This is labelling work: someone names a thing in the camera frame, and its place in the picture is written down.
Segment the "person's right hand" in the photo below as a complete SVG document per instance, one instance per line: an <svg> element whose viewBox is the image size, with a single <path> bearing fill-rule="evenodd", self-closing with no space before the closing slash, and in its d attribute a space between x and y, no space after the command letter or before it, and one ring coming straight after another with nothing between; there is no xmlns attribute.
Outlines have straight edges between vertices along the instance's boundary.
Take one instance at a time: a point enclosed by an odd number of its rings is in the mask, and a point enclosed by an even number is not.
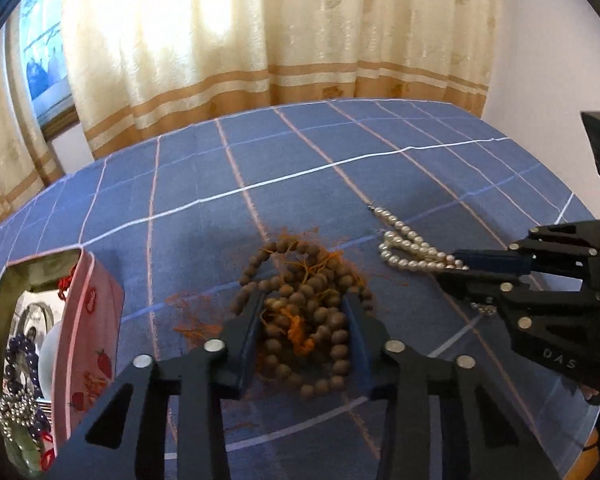
<svg viewBox="0 0 600 480"><path fill-rule="evenodd" d="M598 396L600 394L597 390L590 388L588 386L585 386L585 385L580 385L580 390L581 390L585 400L587 400L587 401L592 400L593 398L595 398L596 396Z"/></svg>

